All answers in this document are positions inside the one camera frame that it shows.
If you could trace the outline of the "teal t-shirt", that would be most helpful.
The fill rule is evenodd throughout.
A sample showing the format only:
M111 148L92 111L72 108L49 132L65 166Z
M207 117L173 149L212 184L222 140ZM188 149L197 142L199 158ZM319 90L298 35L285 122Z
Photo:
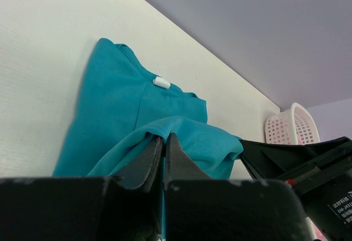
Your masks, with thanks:
M87 64L55 176L106 176L140 155L154 136L175 134L210 177L229 178L243 147L207 124L206 102L175 85L156 86L126 45L100 39Z

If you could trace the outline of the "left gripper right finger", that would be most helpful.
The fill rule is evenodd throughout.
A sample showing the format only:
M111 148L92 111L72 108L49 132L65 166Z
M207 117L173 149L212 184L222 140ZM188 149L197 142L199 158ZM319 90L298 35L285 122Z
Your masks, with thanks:
M173 180L211 179L182 149L176 133L167 139L164 163L164 182Z

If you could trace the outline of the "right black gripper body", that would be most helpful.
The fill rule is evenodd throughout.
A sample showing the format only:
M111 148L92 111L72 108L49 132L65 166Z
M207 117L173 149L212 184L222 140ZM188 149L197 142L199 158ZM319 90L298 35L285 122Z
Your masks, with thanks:
M351 139L285 145L295 163L280 176L327 240L351 240Z

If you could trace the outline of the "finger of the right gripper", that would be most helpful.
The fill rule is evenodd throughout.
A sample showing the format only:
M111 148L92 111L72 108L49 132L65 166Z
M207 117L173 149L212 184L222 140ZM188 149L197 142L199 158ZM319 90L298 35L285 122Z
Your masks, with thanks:
M240 143L243 146L240 159L253 179L279 178L330 150L329 143L280 145L248 140Z

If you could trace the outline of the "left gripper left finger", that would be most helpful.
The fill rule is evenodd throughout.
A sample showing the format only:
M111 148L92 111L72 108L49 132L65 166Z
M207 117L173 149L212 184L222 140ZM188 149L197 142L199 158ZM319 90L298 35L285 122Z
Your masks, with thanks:
M151 191L162 164L163 139L154 136L147 148L114 176L125 190Z

